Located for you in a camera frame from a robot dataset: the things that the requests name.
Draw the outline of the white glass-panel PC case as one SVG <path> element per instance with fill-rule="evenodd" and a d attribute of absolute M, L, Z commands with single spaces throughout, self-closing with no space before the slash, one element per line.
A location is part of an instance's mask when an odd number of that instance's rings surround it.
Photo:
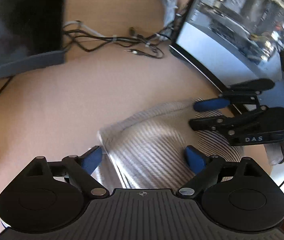
<path fill-rule="evenodd" d="M 189 0 L 171 51 L 220 91 L 270 79 L 259 101 L 284 107 L 284 0 Z"/>

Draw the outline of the black curved monitor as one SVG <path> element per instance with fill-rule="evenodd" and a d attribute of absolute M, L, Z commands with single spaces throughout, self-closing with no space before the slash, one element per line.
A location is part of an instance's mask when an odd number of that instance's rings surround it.
<path fill-rule="evenodd" d="M 0 0 L 0 79 L 62 64 L 64 0 Z"/>

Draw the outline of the striped beige long-sleeve shirt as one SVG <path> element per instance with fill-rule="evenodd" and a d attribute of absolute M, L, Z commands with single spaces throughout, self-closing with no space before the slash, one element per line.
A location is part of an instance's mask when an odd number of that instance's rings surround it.
<path fill-rule="evenodd" d="M 177 190 L 195 176 L 184 159 L 186 146 L 239 162 L 244 156 L 241 146 L 230 146 L 220 133 L 190 128 L 191 119 L 221 114 L 196 112 L 194 103 L 194 99 L 163 103 L 100 129 L 102 161 L 92 176 L 109 191 Z"/>

